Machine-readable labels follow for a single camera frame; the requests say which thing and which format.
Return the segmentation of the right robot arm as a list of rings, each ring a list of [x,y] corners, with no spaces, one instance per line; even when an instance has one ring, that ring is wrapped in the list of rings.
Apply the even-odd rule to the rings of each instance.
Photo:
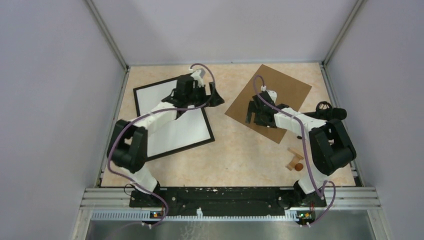
[[[311,159],[305,154],[308,174],[295,182],[293,200],[299,206],[307,206],[314,198],[313,193],[323,195],[320,190],[328,177],[357,156],[342,122],[347,111],[321,101],[315,111],[302,113],[286,104],[276,105],[276,96],[271,90],[254,95],[249,101],[245,121],[288,130],[301,138],[303,150],[310,152]]]

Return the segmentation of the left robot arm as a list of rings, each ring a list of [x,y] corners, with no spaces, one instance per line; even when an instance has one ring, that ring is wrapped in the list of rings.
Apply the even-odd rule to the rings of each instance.
[[[156,190],[159,182],[146,167],[148,139],[186,112],[222,105],[225,101],[218,94],[216,80],[208,85],[210,94],[206,93],[204,74],[200,70],[180,75],[170,94],[153,109],[133,120],[120,119],[115,123],[107,149],[107,168],[129,180],[142,193],[141,200],[149,207],[160,202],[161,194]]]

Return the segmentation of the brown frame backing board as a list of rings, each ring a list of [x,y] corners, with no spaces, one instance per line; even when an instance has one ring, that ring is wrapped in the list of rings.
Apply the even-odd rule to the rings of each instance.
[[[277,93],[275,101],[277,105],[285,104],[296,111],[300,109],[312,89],[310,85],[263,64],[253,74],[253,76],[256,75],[260,75],[264,78],[268,90]],[[227,109],[225,115],[279,144],[286,134],[286,130],[256,125],[253,118],[251,123],[246,123],[248,105],[254,95],[253,77],[251,77],[235,98],[234,102]]]

